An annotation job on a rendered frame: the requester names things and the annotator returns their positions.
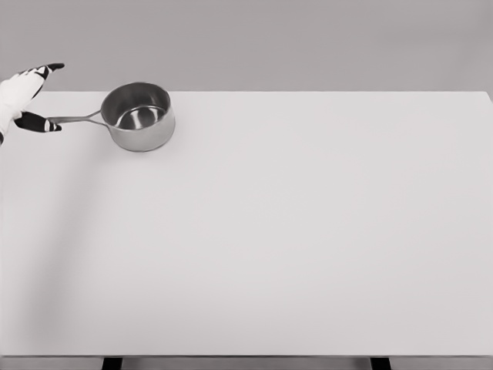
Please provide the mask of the steel saucepan with long handle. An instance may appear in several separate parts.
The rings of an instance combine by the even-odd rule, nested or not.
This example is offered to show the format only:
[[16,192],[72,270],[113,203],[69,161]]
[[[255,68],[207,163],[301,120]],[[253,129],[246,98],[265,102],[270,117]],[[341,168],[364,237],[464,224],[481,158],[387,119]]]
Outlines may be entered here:
[[89,115],[52,116],[48,121],[57,125],[90,122],[104,126],[117,146],[131,152],[160,148],[176,128],[169,93],[150,82],[131,82],[115,88]]

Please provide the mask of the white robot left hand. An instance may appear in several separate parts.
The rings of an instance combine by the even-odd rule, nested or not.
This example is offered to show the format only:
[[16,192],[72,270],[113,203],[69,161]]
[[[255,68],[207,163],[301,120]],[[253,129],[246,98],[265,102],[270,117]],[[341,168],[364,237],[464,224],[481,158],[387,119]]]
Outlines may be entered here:
[[26,107],[40,93],[47,78],[56,70],[63,69],[62,62],[49,63],[26,69],[0,82],[0,115],[10,116],[13,123],[24,130],[38,133],[60,131],[62,128]]

